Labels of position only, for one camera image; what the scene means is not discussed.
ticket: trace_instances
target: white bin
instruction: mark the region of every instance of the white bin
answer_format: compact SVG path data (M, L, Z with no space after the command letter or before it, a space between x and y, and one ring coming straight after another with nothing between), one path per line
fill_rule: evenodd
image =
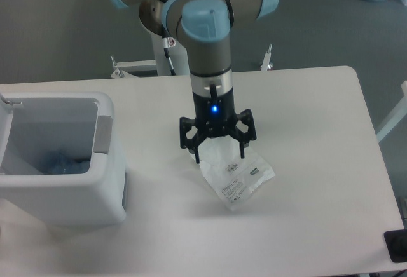
M126 163L111 99L103 93L3 96L0 198L54 225L124 220ZM53 174L61 170L53 166L57 156L89 167L81 174Z

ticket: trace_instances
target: white table leg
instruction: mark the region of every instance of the white table leg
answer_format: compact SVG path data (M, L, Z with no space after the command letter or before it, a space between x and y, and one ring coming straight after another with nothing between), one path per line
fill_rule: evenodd
M407 115L407 98L403 97L376 129L377 140L381 142L405 115Z

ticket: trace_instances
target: white table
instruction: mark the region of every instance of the white table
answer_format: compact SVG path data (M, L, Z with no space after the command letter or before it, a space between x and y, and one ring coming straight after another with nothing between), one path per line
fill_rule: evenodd
M277 176L227 210L179 148L193 117L188 77L0 86L103 91L127 154L127 218L98 229L47 227L0 201L0 275L331 276L396 271L383 233L402 229L355 72L349 67L234 74L255 151Z

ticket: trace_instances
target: gray floor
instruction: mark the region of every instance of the gray floor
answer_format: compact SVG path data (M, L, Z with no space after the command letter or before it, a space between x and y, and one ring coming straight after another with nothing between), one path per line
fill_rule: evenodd
M102 79L110 55L152 59L137 14L109 0L0 0L0 83ZM257 70L270 43L276 69L349 65L378 126L407 80L406 26L398 0L280 0L274 15L232 31L233 70ZM381 147L396 196L407 195L407 119Z

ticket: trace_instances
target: black object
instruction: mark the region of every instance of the black object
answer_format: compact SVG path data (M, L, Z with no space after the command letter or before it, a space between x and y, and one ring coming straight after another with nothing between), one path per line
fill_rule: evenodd
M228 7L228 11L229 11L229 20L230 20L230 28L233 27L233 24L235 23L235 14L233 12L233 6L231 5L231 1L230 0L224 0L227 7Z
M228 93L217 96L216 86L210 85L210 97L201 97L193 93L195 104L195 119L181 117L179 119L179 134L181 148L187 148L190 153L195 154L195 161L199 164L198 146L206 138L224 137L230 135L240 144L240 157L244 158L244 148L251 140L256 140L256 129L251 110L247 109L236 114L233 99L233 89ZM238 121L247 125L247 132L243 132L237 127ZM186 134L197 128L197 132L192 138Z
M407 272L407 269L398 272L398 273L395 274L393 277L400 277L400 276L403 275L405 272Z
M337 276L337 277L359 277L359 275L346 275L346 276ZM370 273L369 277L380 277L380 275L378 273Z
M123 189L123 198L121 199L121 205L124 210L126 210L127 207L127 194L128 194L128 176L127 172L125 174L125 187Z
M407 230L386 231L384 239L392 261L407 262Z

